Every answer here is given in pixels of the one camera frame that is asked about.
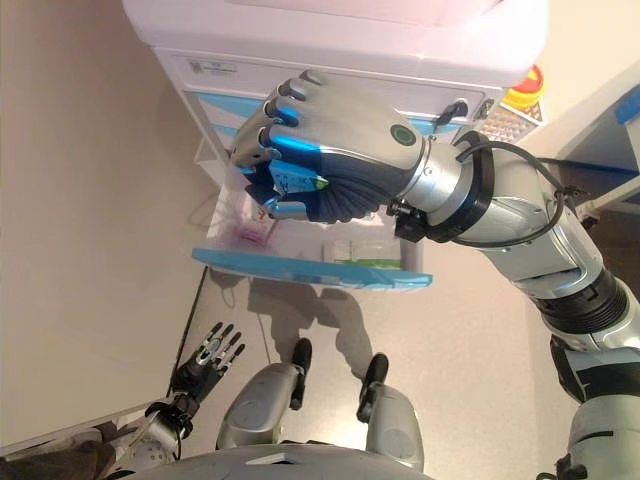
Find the wire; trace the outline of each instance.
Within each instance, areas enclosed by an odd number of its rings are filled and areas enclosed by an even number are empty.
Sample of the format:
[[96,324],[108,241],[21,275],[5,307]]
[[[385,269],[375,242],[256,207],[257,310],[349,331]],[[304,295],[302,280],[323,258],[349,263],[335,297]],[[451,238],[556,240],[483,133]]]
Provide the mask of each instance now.
[[264,352],[267,354],[267,362],[271,364],[271,355],[269,354],[269,346],[267,345],[267,335],[264,333],[264,324],[262,323],[262,317],[256,312],[258,317],[258,324],[260,325],[260,331],[262,332],[262,342],[264,343]]
[[576,189],[575,187],[565,187],[564,185],[562,185],[562,182],[560,182],[560,180],[558,180],[556,177],[553,176],[553,174],[547,169],[547,167],[544,166],[544,164],[538,158],[533,156],[531,153],[527,152],[525,149],[520,148],[517,145],[512,145],[511,143],[507,143],[507,142],[487,141],[487,142],[477,143],[463,150],[456,157],[456,160],[458,160],[459,162],[462,162],[472,153],[484,148],[494,148],[498,150],[505,150],[505,151],[511,152],[519,156],[523,160],[525,160],[532,167],[534,167],[538,172],[540,172],[542,176],[546,178],[547,181],[556,188],[556,191],[553,194],[553,196],[556,199],[556,210],[553,214],[553,217],[551,217],[551,220],[549,220],[549,222],[546,225],[536,230],[535,232],[530,233],[529,235],[525,235],[524,237],[514,238],[512,240],[506,240],[506,241],[496,241],[496,242],[469,242],[461,239],[454,239],[452,241],[459,245],[464,245],[466,247],[473,247],[473,248],[506,248],[506,247],[512,247],[514,245],[519,245],[521,243],[532,242],[533,240],[537,239],[538,237],[541,237],[542,235],[550,231],[553,227],[555,227],[560,221],[560,218],[562,218],[562,212],[564,211],[564,204],[565,204],[565,195],[573,196],[578,191],[578,189]]
[[462,153],[460,153],[456,157],[456,160],[458,160],[459,162],[462,162],[473,152],[482,150],[483,148],[495,148],[498,150],[506,150],[507,152],[515,153],[523,160],[526,160],[527,163],[533,166],[536,170],[538,170],[544,176],[544,178],[546,178],[549,181],[549,183],[556,188],[556,190],[560,190],[561,192],[564,193],[564,190],[565,190],[564,185],[562,185],[560,180],[558,180],[556,177],[553,176],[553,174],[547,169],[547,167],[544,166],[544,164],[540,160],[538,160],[535,156],[527,152],[524,148],[520,148],[517,145],[513,145],[511,143],[499,142],[497,140],[476,143],[475,145],[472,145],[469,148],[463,150]]
[[202,275],[200,276],[200,283],[198,283],[198,289],[196,290],[196,295],[193,298],[193,303],[191,304],[191,311],[189,312],[189,317],[187,318],[187,324],[184,326],[184,331],[182,332],[182,339],[180,340],[180,346],[178,347],[178,353],[176,354],[176,361],[173,364],[173,369],[171,370],[171,376],[169,377],[169,387],[167,388],[168,397],[171,394],[171,380],[178,370],[178,364],[180,363],[180,357],[182,357],[182,351],[184,350],[184,344],[187,341],[187,334],[191,329],[191,322],[193,322],[193,317],[196,314],[196,308],[198,307],[198,302],[200,301],[200,294],[202,293],[202,286],[204,285],[204,280],[207,277],[207,272],[209,267],[205,265],[202,269]]

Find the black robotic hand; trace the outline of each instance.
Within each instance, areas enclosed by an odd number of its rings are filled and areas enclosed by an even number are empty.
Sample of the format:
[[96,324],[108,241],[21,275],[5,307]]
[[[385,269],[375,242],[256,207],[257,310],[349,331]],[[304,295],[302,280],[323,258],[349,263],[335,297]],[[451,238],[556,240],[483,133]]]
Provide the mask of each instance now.
[[[274,218],[348,222],[410,184],[424,145],[390,106],[307,70],[278,86],[240,128],[231,159],[252,182],[248,193]],[[310,175],[313,188],[274,188],[288,173]]]

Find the open drawer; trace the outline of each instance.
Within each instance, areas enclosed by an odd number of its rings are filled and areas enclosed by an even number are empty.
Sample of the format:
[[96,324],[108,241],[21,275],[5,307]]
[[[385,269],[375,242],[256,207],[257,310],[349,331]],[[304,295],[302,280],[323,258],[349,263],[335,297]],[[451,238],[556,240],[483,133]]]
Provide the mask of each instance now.
[[[290,282],[391,290],[431,284],[431,275],[421,273],[420,245],[395,239],[393,218],[375,214],[335,225],[268,219],[266,225],[256,224],[257,207],[244,191],[247,184],[238,170],[226,169],[205,244],[193,250],[193,258],[216,270]],[[344,252],[345,245],[372,244],[397,252],[395,260],[335,259],[336,250]],[[393,269],[385,261],[395,262]]]

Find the beige wall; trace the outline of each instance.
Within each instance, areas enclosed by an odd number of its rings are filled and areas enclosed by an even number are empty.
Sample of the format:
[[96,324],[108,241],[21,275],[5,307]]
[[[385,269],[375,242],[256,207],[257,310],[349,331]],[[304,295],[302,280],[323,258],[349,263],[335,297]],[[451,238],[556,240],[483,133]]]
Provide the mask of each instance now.
[[213,190],[112,0],[2,2],[0,445],[165,393]]
[[538,64],[550,118],[523,142],[563,158],[589,125],[640,82],[640,2],[550,0],[550,30]]

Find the gray floor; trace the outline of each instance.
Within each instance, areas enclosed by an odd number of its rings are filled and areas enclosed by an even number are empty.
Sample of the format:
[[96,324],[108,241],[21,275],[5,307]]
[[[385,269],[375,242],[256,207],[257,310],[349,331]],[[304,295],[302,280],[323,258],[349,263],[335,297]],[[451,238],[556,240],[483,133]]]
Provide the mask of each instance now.
[[288,359],[305,336],[314,346],[305,404],[288,412],[284,438],[363,448],[357,377],[383,351],[388,383],[418,413],[425,473],[506,480],[553,468],[576,405],[557,384],[537,311],[477,252],[427,243],[425,257],[435,282],[414,293],[214,274],[185,352],[220,320],[242,330],[247,351],[203,403],[184,454],[212,451],[224,412],[247,380],[267,362]]

